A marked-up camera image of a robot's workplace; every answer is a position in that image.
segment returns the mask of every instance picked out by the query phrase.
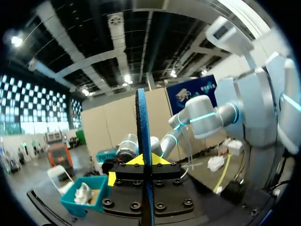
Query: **blue grinding disc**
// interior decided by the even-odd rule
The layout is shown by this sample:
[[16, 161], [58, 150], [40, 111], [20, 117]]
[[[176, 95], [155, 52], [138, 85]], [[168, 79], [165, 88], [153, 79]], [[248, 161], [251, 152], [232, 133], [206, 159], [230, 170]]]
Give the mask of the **blue grinding disc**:
[[150, 127], [149, 117], [147, 115], [146, 99], [143, 89], [138, 89], [136, 92], [136, 120], [137, 120], [137, 137], [139, 145], [139, 154], [143, 154], [144, 166], [148, 169], [144, 173], [146, 175], [146, 192], [150, 203], [150, 217], [151, 225], [155, 225], [154, 220], [154, 200], [152, 193], [152, 185], [148, 176], [151, 175], [151, 141], [150, 141]]
[[146, 99], [144, 89], [138, 89], [136, 94], [136, 117], [137, 136], [139, 151], [143, 154], [143, 161], [146, 166], [151, 166], [151, 141], [149, 117], [147, 115]]

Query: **yellow triangle marker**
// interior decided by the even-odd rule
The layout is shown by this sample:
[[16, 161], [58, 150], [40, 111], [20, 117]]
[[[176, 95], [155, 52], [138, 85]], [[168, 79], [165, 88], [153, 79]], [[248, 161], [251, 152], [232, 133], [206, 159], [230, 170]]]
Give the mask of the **yellow triangle marker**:
[[[166, 161], [165, 159], [162, 159], [161, 157], [157, 156], [156, 154], [152, 153], [151, 154], [151, 161], [153, 165], [157, 165], [158, 163], [161, 163], [163, 165], [170, 164], [170, 162]], [[132, 159], [126, 165], [134, 165], [138, 163], [139, 165], [144, 165], [143, 161], [143, 154], [137, 156], [136, 158]]]
[[[162, 159], [161, 157], [157, 156], [154, 153], [151, 154], [151, 160], [153, 165], [157, 165], [158, 163], [161, 163], [162, 165], [170, 164], [170, 162], [166, 161], [165, 159]], [[132, 159], [131, 161], [126, 163], [126, 165], [135, 165], [136, 163], [138, 163], [139, 165], [144, 165], [143, 154]], [[116, 173], [109, 172], [108, 186], [114, 186], [115, 180], [116, 180]]]

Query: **checkered wall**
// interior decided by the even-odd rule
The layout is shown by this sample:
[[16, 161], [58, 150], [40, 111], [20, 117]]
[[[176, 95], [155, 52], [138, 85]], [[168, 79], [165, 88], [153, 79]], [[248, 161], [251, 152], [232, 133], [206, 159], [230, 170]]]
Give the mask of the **checkered wall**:
[[81, 116], [80, 113], [82, 112], [81, 102], [75, 99], [71, 101], [71, 108], [72, 108], [72, 123], [74, 128], [81, 128]]
[[0, 82], [0, 121], [68, 121], [66, 95], [6, 75]]

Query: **teal plastic bin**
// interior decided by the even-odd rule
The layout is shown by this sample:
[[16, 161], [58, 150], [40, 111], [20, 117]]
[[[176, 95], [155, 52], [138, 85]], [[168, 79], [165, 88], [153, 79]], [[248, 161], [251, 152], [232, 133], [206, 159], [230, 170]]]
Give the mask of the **teal plastic bin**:
[[[93, 205], [76, 204], [74, 202], [76, 189], [79, 189], [83, 182], [86, 183], [90, 189], [99, 189], [98, 197]], [[103, 212], [102, 200], [108, 197], [110, 193], [111, 189], [108, 186], [107, 176], [82, 177], [74, 181], [72, 187], [61, 197], [60, 201], [71, 214], [84, 218], [86, 216], [85, 210]]]

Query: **glass facade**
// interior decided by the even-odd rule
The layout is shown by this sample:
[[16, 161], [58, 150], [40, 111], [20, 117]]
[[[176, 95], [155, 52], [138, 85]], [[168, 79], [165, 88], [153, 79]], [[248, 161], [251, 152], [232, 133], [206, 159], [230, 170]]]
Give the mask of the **glass facade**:
[[71, 108], [72, 108], [72, 116], [71, 116], [71, 120], [73, 123], [73, 127], [75, 129], [77, 128], [81, 128], [81, 116], [80, 113], [82, 112], [82, 106], [81, 106], [81, 102], [72, 99], [71, 101]]
[[[74, 102], [81, 109], [80, 102]], [[67, 103], [63, 93], [3, 75], [0, 77], [0, 134], [68, 130]]]

